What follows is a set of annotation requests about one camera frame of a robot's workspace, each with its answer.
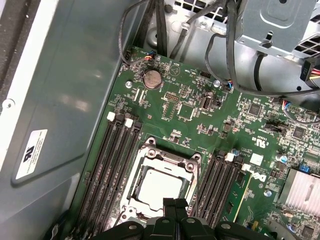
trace black cable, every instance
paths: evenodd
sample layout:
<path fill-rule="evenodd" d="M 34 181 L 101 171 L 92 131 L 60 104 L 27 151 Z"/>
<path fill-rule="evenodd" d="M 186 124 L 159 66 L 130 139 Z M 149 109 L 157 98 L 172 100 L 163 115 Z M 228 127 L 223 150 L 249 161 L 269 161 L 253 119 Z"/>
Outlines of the black cable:
<path fill-rule="evenodd" d="M 215 33 L 212 35 L 212 37 L 210 38 L 210 41 L 208 43 L 208 46 L 206 48 L 206 51 L 205 51 L 205 55 L 204 55 L 204 62 L 205 62 L 205 66 L 206 66 L 206 69 L 208 70 L 208 72 L 217 80 L 220 81 L 220 83 L 224 84 L 224 85 L 228 85 L 228 80 L 222 78 L 222 77 L 219 77 L 217 76 L 214 71 L 212 70 L 212 67 L 209 63 L 209 53 L 212 49 L 212 46 L 214 45 L 214 41 L 215 41 L 215 38 L 216 37 L 219 37 L 219 38 L 225 38 L 226 36 L 225 35 L 222 35 L 222 34 L 219 34 L 219 33 Z"/>
<path fill-rule="evenodd" d="M 123 13 L 123 15 L 122 15 L 122 18 L 121 18 L 121 21 L 120 21 L 120 29 L 119 29 L 119 36 L 118 36 L 119 54 L 120 54 L 120 57 L 122 58 L 122 60 L 123 60 L 126 64 L 128 64 L 128 65 L 134 65 L 134 64 L 137 64 L 137 63 L 140 63 L 140 62 L 146 60 L 145 58 L 139 58 L 139 59 L 137 59 L 137 60 L 135 60 L 135 61 L 129 61 L 129 60 L 127 60 L 127 59 L 125 58 L 124 53 L 123 53 L 123 48 L 122 48 L 122 35 L 123 35 L 124 24 L 125 24 L 125 21 L 126 21 L 126 18 L 127 18 L 128 13 L 129 13 L 132 9 L 134 9 L 134 8 L 136 8 L 136 7 L 144 4 L 144 3 L 146 3 L 147 1 L 149 1 L 149 0 L 141 0 L 141 1 L 133 4 L 133 5 L 130 6 L 129 8 L 127 8 L 127 9 L 124 11 L 124 13 Z"/>
<path fill-rule="evenodd" d="M 138 31 L 136 32 L 135 39 L 133 41 L 133 45 L 138 48 L 144 47 L 149 25 L 150 25 L 152 16 L 154 15 L 155 8 L 156 8 L 156 0 L 150 0 L 148 5 L 145 8 L 145 12 L 140 22 Z"/>
<path fill-rule="evenodd" d="M 155 17 L 156 17 L 157 53 L 159 55 L 166 57 L 168 55 L 168 46 L 167 46 L 167 25 L 166 25 L 166 17 L 165 17 L 164 0 L 156 1 Z"/>
<path fill-rule="evenodd" d="M 320 93 L 320 88 L 306 91 L 291 91 L 291 92 L 268 92 L 257 91 L 239 85 L 235 66 L 235 40 L 236 40 L 236 25 L 237 25 L 237 5 L 234 0 L 229 0 L 227 3 L 228 22 L 226 25 L 226 64 L 232 80 L 233 87 L 244 94 L 273 97 L 273 98 L 293 98 L 299 96 L 307 96 L 310 94 Z"/>
<path fill-rule="evenodd" d="M 219 6 L 219 4 L 221 3 L 221 1 L 215 0 L 210 6 L 202 9 L 201 11 L 197 12 L 195 15 L 193 15 L 188 21 L 186 21 L 187 24 L 192 24 L 197 18 L 205 16 L 211 12 L 213 12 L 214 10 L 217 9 L 217 7 Z M 176 45 L 174 46 L 171 54 L 170 54 L 170 58 L 171 59 L 175 59 L 186 36 L 187 36 L 188 31 L 186 29 L 182 29 L 179 39 L 176 42 Z"/>
<path fill-rule="evenodd" d="M 260 82 L 260 66 L 262 63 L 262 60 L 267 56 L 267 54 L 258 52 L 258 57 L 256 59 L 254 70 L 253 70 L 253 79 L 255 87 L 258 91 L 262 91 L 261 82 Z"/>

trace green circuit board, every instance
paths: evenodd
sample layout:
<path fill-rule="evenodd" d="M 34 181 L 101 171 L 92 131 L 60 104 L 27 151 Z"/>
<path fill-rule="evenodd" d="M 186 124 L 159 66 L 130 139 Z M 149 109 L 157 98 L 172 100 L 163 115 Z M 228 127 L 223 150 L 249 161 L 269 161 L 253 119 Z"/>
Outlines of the green circuit board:
<path fill-rule="evenodd" d="M 147 52 L 133 47 L 130 54 L 131 60 L 135 60 Z M 227 203 L 237 202 L 234 205 L 240 208 L 224 206 L 221 220 L 236 221 L 248 228 L 254 224 L 254 230 L 259 232 L 265 231 L 268 220 L 275 220 L 294 226 L 294 232 L 302 239 L 320 239 L 319 218 L 302 211 L 285 214 L 278 203 L 291 168 L 306 165 L 311 173 L 319 173 L 319 126 L 297 125 L 287 120 L 278 101 L 245 95 L 223 85 L 216 87 L 207 73 L 160 55 L 156 55 L 152 69 L 161 74 L 161 86 L 147 89 L 141 76 L 150 67 L 148 61 L 120 67 L 70 209 L 70 219 L 75 219 L 85 194 L 86 173 L 97 159 L 108 113 L 125 112 L 137 116 L 143 124 L 135 149 L 152 136 L 168 152 L 183 156 L 200 153 L 203 170 L 215 150 L 239 150 L 244 159 L 242 170 L 247 173 L 246 184 L 234 184 Z M 211 107 L 205 109 L 204 97 L 208 92 L 213 93 Z M 289 111 L 303 121 L 314 119 L 314 115 L 295 106 Z M 285 133 L 266 129 L 265 124 L 270 122 L 281 123 Z M 278 154 L 287 156 L 280 168 Z M 70 220 L 67 228 L 71 229 L 72 224 Z M 311 235 L 310 231 L 305 233 L 306 226 L 312 229 Z"/>

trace gray side panel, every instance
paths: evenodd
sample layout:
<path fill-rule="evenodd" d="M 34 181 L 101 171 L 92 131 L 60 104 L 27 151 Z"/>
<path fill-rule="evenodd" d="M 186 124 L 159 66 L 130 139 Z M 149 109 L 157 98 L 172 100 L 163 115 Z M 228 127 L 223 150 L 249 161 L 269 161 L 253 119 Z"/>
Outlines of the gray side panel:
<path fill-rule="evenodd" d="M 130 3 L 60 0 L 0 172 L 1 239 L 39 239 L 70 206 L 119 66 L 119 22 Z M 35 171 L 16 180 L 29 136 L 41 129 Z"/>

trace cpu socket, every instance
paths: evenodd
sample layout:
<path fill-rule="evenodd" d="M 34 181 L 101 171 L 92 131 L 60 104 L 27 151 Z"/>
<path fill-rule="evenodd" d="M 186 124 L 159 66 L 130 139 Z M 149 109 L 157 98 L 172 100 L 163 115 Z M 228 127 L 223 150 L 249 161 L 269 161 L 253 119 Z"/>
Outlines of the cpu socket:
<path fill-rule="evenodd" d="M 186 159 L 158 149 L 156 139 L 149 137 L 137 151 L 124 189 L 121 222 L 162 217 L 163 198 L 185 198 L 189 204 L 197 187 L 201 159 L 199 153 Z"/>

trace silver heatsink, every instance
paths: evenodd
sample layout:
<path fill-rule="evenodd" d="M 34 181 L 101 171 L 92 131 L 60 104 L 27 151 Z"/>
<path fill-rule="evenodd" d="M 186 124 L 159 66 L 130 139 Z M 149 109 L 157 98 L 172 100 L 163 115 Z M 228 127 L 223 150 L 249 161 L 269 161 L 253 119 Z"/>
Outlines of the silver heatsink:
<path fill-rule="evenodd" d="M 279 203 L 320 217 L 320 178 L 291 169 Z"/>

